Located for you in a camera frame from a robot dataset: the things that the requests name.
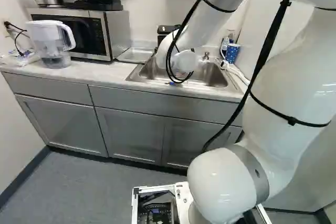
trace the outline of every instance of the blue mug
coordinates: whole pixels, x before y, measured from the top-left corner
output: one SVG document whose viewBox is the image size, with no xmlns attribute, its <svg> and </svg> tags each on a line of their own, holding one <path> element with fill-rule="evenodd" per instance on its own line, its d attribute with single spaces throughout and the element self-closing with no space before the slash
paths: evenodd
<svg viewBox="0 0 336 224">
<path fill-rule="evenodd" d="M 239 54 L 239 51 L 240 51 L 239 44 L 234 44 L 234 43 L 228 44 L 226 55 L 225 55 L 225 60 L 229 62 L 230 64 L 234 64 Z"/>
</svg>

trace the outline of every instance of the kitchen counter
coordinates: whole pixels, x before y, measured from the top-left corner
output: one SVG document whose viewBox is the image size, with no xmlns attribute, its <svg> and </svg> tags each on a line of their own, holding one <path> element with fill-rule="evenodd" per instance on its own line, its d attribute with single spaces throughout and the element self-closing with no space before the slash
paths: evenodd
<svg viewBox="0 0 336 224">
<path fill-rule="evenodd" d="M 207 89 L 195 90 L 187 87 L 179 88 L 169 84 L 126 81 L 126 78 L 136 66 L 137 64 L 117 61 L 110 64 L 72 61 L 71 66 L 67 68 L 49 69 L 46 68 L 41 61 L 37 61 L 24 67 L 2 65 L 0 66 L 0 71 L 111 88 L 172 94 L 227 102 L 239 102 L 243 97 L 243 92 L 240 90 L 237 90 L 237 92 Z M 244 91 L 246 89 L 246 86 L 239 78 L 235 75 L 231 75 L 231 77 L 235 80 L 235 84 L 238 85 L 241 90 Z"/>
</svg>

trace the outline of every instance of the stainless steel sink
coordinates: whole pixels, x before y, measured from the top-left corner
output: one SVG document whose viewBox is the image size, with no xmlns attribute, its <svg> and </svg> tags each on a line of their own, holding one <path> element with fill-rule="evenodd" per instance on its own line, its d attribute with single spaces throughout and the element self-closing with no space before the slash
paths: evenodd
<svg viewBox="0 0 336 224">
<path fill-rule="evenodd" d="M 184 79 L 186 74 L 175 74 L 179 79 Z M 173 84 L 166 70 L 156 65 L 155 57 L 152 57 L 145 65 L 138 65 L 126 78 L 127 81 L 174 85 L 179 88 L 194 88 L 208 90 L 235 91 L 237 89 L 231 77 L 222 71 L 214 60 L 200 60 L 193 75 L 183 84 Z"/>
</svg>

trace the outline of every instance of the cabinet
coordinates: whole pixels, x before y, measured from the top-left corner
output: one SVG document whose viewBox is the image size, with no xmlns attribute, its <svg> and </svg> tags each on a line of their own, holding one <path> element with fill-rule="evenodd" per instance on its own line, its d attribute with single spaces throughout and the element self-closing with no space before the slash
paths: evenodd
<svg viewBox="0 0 336 224">
<path fill-rule="evenodd" d="M 167 119 L 165 124 L 162 165 L 187 168 L 190 162 L 198 156 L 202 146 L 223 125 L 197 122 L 183 119 Z M 213 142 L 209 150 L 224 147 L 237 141 L 242 128 L 230 126 Z"/>
<path fill-rule="evenodd" d="M 93 107 L 15 96 L 47 145 L 107 156 Z"/>
<path fill-rule="evenodd" d="M 109 156 L 160 165 L 163 117 L 103 108 L 96 111 Z"/>
</svg>

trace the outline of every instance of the floor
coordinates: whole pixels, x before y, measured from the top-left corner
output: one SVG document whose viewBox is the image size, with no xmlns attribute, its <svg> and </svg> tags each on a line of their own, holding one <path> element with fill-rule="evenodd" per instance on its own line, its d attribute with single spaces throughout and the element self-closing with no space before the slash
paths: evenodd
<svg viewBox="0 0 336 224">
<path fill-rule="evenodd" d="M 130 224 L 135 186 L 183 176 L 51 153 L 0 212 L 1 224 Z M 269 214 L 273 224 L 318 224 L 313 215 Z"/>
</svg>

